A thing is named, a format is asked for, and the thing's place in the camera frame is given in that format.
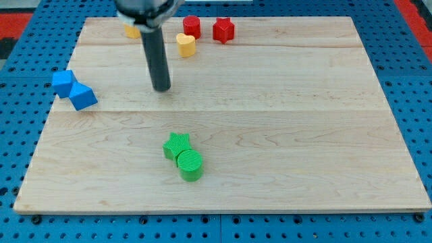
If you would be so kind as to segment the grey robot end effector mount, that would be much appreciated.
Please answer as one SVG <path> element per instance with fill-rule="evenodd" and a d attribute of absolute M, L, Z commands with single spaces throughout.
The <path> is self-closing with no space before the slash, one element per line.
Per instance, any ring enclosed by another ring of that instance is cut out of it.
<path fill-rule="evenodd" d="M 118 18 L 141 32 L 154 32 L 176 14 L 184 0 L 114 0 Z"/>

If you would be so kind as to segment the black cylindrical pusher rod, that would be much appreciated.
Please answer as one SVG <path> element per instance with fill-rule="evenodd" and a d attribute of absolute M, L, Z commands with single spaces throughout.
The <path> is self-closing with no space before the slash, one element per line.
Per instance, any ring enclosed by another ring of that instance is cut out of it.
<path fill-rule="evenodd" d="M 171 80 L 162 29 L 158 28 L 149 33 L 142 32 L 141 39 L 153 89 L 165 92 L 170 89 Z"/>

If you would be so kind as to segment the yellow block behind arm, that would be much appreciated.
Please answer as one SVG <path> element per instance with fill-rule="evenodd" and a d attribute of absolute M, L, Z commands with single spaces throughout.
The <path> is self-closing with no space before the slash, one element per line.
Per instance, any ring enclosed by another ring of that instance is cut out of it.
<path fill-rule="evenodd" d="M 127 24 L 124 24 L 124 32 L 125 32 L 126 37 L 132 38 L 132 39 L 137 39 L 137 38 L 140 38 L 140 36 L 141 36 L 140 30 L 137 27 L 130 26 Z"/>

